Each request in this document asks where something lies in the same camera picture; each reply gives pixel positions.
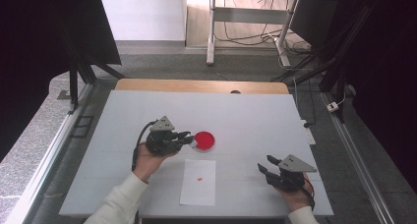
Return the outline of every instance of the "red petri dish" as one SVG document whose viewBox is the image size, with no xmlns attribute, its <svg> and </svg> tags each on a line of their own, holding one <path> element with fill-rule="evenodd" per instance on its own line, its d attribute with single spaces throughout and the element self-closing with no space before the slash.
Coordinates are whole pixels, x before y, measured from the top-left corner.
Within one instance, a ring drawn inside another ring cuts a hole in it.
<svg viewBox="0 0 417 224">
<path fill-rule="evenodd" d="M 214 136 L 208 132 L 199 132 L 194 135 L 194 140 L 196 141 L 196 149 L 204 152 L 209 151 L 214 145 Z"/>
</svg>

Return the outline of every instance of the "aluminum rail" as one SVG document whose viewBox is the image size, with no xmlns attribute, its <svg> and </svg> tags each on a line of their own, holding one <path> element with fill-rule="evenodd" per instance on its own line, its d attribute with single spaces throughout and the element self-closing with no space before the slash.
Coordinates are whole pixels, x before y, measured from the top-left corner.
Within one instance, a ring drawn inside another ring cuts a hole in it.
<svg viewBox="0 0 417 224">
<path fill-rule="evenodd" d="M 89 97 L 91 92 L 91 84 L 86 84 L 81 92 L 79 97 L 80 102 L 86 102 L 83 99 Z M 84 105 L 81 104 L 73 114 L 68 114 L 65 118 L 61 127 L 58 129 L 57 134 L 55 135 L 52 143 L 45 152 L 45 155 L 40 160 L 39 165 L 34 171 L 28 185 L 26 186 L 21 198 L 16 203 L 11 214 L 7 218 L 7 224 L 20 224 L 24 223 L 25 219 L 30 213 L 31 206 L 33 205 L 39 191 L 43 185 L 43 182 L 46 180 L 46 177 L 49 174 L 49 171 L 52 169 L 52 166 L 57 159 L 68 135 L 71 133 L 74 124 L 76 123 L 81 111 L 83 110 Z"/>
<path fill-rule="evenodd" d="M 324 93 L 322 93 L 322 100 L 325 105 L 331 103 L 329 97 L 327 97 Z M 356 147 L 352 137 L 350 136 L 346 126 L 340 123 L 335 114 L 330 113 L 330 116 L 343 142 L 346 152 L 349 155 L 350 161 L 352 162 L 353 167 L 356 170 L 359 180 L 361 181 L 362 186 L 364 187 L 365 192 L 368 194 L 370 202 L 374 207 L 378 218 L 380 219 L 380 222 L 384 224 L 395 223 L 392 215 L 390 214 L 387 203 L 380 192 L 380 189 L 377 187 L 371 174 L 369 173 L 364 159 L 360 155 L 360 152 Z"/>
</svg>

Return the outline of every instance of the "white tabletop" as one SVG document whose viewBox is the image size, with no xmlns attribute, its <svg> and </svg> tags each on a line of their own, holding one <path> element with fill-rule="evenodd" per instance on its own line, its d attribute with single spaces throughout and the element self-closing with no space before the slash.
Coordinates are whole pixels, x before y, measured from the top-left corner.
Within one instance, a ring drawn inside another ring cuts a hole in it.
<svg viewBox="0 0 417 224">
<path fill-rule="evenodd" d="M 142 217 L 284 217 L 286 204 L 257 163 L 278 172 L 267 155 L 283 159 L 294 154 L 317 167 L 292 95 L 115 90 L 60 214 L 91 215 L 128 176 L 142 128 L 165 115 L 175 132 L 208 131 L 215 145 L 208 153 L 186 145 L 165 160 L 142 197 Z M 215 206 L 179 204 L 186 159 L 216 161 Z M 316 192 L 314 213 L 333 215 L 320 172 L 308 175 Z"/>
</svg>

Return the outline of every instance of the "person's arm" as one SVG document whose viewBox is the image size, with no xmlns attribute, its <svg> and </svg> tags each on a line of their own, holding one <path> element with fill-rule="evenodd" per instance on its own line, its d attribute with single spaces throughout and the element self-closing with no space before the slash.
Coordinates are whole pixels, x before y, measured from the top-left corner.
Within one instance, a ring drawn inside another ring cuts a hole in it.
<svg viewBox="0 0 417 224">
<path fill-rule="evenodd" d="M 110 192 L 101 207 L 85 222 L 86 224 L 131 224 L 140 205 L 140 198 L 148 186 L 148 179 L 160 166 L 165 156 L 151 154 L 147 147 L 140 145 L 135 170 L 120 185 Z"/>
<path fill-rule="evenodd" d="M 301 191 L 286 193 L 280 189 L 275 189 L 279 191 L 287 203 L 288 209 L 290 210 L 288 218 L 292 224 L 319 224 L 313 215 L 310 201 L 304 193 Z M 309 193 L 313 191 L 309 183 L 304 185 L 304 189 Z"/>
</svg>

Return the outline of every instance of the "white paper sheet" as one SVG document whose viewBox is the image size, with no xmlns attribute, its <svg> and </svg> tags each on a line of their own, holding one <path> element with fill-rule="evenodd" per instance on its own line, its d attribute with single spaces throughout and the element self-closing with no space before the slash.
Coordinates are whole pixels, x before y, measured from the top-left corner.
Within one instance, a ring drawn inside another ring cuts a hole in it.
<svg viewBox="0 0 417 224">
<path fill-rule="evenodd" d="M 180 204 L 215 206 L 215 161 L 185 160 Z"/>
</svg>

